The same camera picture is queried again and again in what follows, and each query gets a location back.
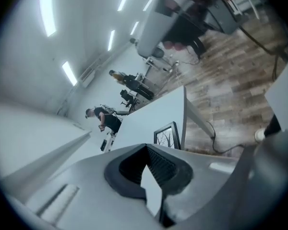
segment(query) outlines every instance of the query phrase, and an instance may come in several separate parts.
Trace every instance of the black cable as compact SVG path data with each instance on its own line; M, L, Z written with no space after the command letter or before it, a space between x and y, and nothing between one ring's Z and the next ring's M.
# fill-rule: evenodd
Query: black cable
M192 65L192 66L197 66L199 62L200 62L200 61L198 60L195 64L192 64L192 63L190 63L190 62L181 61L181 63L189 64L189 65Z
M275 56L274 67L272 72L272 81L275 81L277 79L276 71L277 71L278 57L279 57L278 55Z
M274 67L272 71L272 81L275 81L277 79L276 70L277 70L278 58L281 57L285 63L288 62L288 55L285 52L285 48L288 46L288 43L285 44L283 47L277 46L275 51L271 51L267 49L265 46L263 46L261 43L259 43L255 38L253 38L246 30L243 29L242 26L239 26L239 28L249 39L251 39L260 48L262 48L267 54L275 56Z
M173 67L171 64L169 64L166 60L164 60L163 58L161 59L162 61L164 61L165 63L167 63L171 68Z
M227 150L225 150L225 151L218 151L218 150L216 150L216 149L215 149L216 131L215 131L215 128L213 128L212 124L211 124L209 121L207 121L207 123L211 125L211 128L213 129L213 132L214 132L214 137L212 138L212 149L213 149L213 151L214 151L215 153L223 154L223 153L226 153L226 152L228 152L228 151L230 151L230 150L232 150L232 149L234 149L234 148L238 148L238 147L245 148L245 146L244 146L243 144L238 144L238 145L233 146L233 147L231 147L231 148L229 148L229 149L227 149Z
M186 49L187 49L188 53L189 53L190 55L192 55L192 54L190 53L190 51L188 50L188 48L187 48L187 47L186 47Z

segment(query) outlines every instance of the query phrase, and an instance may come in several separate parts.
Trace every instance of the white desk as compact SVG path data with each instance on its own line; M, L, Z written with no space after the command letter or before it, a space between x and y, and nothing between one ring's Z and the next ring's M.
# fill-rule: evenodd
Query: white desk
M288 130L288 64L268 89L265 97L276 115L282 131Z
M197 123L209 137L213 137L214 133L211 126L189 102L186 89L181 86L126 116L111 150L135 144L153 143L154 132L171 122L175 122L177 125L181 147L183 148L187 117Z
M111 135L111 133L112 132L108 132L107 133L107 137L106 137L106 141L107 141L107 143L106 143L106 146L105 146L105 148L104 148L104 150L103 150L103 153L106 153L106 152L109 152L109 151L111 151L111 147L112 147L112 141L115 139L115 136L113 137L112 135Z
M175 62L171 63L170 59L166 56L163 56L163 58L161 58L161 59L154 58L154 57L148 57L147 59L143 58L143 60L145 61L145 64L155 68L157 71L165 70L165 71L171 72L171 70L173 70L173 66L175 65ZM155 61L158 61L159 63L162 62L162 64L166 64L167 67L170 66L170 69L168 70L167 68L164 68L164 67L157 67L155 65Z

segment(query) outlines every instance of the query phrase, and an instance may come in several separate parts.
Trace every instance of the ceiling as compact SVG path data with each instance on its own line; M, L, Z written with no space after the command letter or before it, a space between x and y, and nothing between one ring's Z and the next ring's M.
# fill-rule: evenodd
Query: ceiling
M56 113L73 88L62 65L68 61L79 78L93 62L102 64L125 47L136 21L137 31L141 28L149 0L127 0L122 11L117 11L121 0L51 1L56 32L50 36L40 0L18 0L2 23L0 96Z
M129 41L136 21L143 21L148 0L127 0L122 11L117 11L121 0L53 0L57 31L51 40L70 44L69 55L75 55L74 64L84 70L101 58L104 61ZM108 52L110 32L115 30L112 50Z

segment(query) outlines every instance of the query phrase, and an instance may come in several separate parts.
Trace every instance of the black chair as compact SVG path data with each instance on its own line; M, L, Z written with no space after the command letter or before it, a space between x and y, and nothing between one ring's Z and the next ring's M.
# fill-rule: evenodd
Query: black chair
M128 92L126 91L126 90L122 90L121 92L120 92L120 95L121 95L121 97L125 100L125 101L127 101L127 104L125 104L126 105L126 107L129 107L130 105L130 111L131 110L133 110L133 111L135 111L135 105L137 105L138 103L140 103L139 101L138 101L138 99L135 99L132 95L130 95L130 94L128 94Z

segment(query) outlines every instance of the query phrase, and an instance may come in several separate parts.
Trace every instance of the woman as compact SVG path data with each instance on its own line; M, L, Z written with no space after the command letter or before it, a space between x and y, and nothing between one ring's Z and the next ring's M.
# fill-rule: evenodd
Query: woman
M121 121L104 110L102 107L94 107L85 111L85 118L97 117L100 120L100 130L104 131L105 127L113 130L114 134L120 129Z
M152 100L154 97L154 93L145 88L139 81L135 80L135 77L132 75L127 76L123 72L115 72L113 70L109 72L109 75L116 79L119 84L125 85L128 89L137 92L148 100Z

